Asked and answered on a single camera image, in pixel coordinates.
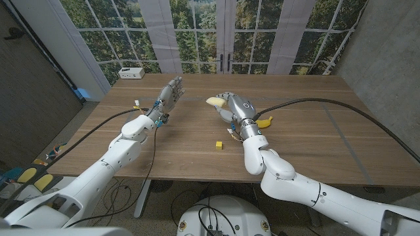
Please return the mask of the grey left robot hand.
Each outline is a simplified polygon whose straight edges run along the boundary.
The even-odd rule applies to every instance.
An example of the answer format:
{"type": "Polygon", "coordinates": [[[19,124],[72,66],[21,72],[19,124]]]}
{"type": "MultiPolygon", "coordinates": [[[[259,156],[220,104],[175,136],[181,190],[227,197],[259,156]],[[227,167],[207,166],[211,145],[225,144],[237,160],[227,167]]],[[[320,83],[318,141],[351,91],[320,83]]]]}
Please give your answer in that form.
{"type": "Polygon", "coordinates": [[[162,88],[157,99],[159,108],[164,114],[169,113],[184,93],[182,77],[176,76],[162,88]]]}

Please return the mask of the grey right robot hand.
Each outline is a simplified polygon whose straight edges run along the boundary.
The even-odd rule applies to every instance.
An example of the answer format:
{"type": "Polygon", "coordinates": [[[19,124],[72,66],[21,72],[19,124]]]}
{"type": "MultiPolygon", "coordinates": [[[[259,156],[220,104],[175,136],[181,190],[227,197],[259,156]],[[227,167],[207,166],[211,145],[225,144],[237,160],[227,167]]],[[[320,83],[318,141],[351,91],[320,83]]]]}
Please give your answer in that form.
{"type": "Polygon", "coordinates": [[[230,108],[230,111],[227,111],[220,106],[216,106],[217,112],[227,123],[236,121],[238,124],[241,124],[244,120],[252,119],[256,115],[252,103],[248,99],[233,92],[224,92],[216,95],[216,97],[227,102],[230,108]]]}

